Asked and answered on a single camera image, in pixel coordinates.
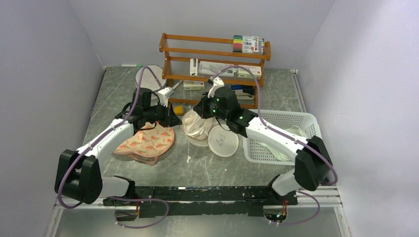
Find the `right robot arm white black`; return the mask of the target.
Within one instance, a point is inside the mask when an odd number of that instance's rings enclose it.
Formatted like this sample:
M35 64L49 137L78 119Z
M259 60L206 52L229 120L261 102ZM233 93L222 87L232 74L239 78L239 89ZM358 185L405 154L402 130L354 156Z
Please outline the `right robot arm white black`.
M330 185L338 181L322 138L298 136L268 123L261 115L241 108L235 93L228 86L205 92L193 110L202 119L224 121L230 131L262 142L282 152L294 163L292 171L278 175L270 182L266 196L271 204L279 204L286 194L293 191L315 191L329 173L334 176Z

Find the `beige mesh laundry bag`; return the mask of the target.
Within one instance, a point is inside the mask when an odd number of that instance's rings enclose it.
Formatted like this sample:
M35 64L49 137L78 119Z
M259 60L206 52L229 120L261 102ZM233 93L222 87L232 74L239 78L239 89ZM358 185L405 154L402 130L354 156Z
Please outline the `beige mesh laundry bag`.
M182 116L181 121L180 131L192 145L209 147L215 155L222 158L231 157L238 150L238 135L216 118L204 119L190 110Z

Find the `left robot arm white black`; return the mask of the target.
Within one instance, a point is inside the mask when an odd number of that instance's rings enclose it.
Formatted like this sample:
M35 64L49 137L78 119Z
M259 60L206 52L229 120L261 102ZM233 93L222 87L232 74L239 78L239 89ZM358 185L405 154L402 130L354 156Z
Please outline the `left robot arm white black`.
M104 131L75 151L66 149L61 153L54 190L62 207L71 208L64 203L63 197L78 201L73 208L83 203L92 204L99 198L115 198L124 205L136 201L135 182L120 176L103 177L102 165L125 140L142 131L146 123L162 127L181 125L168 101L173 92L171 87L155 92L159 101L152 106L153 91L135 89L132 101L123 107Z

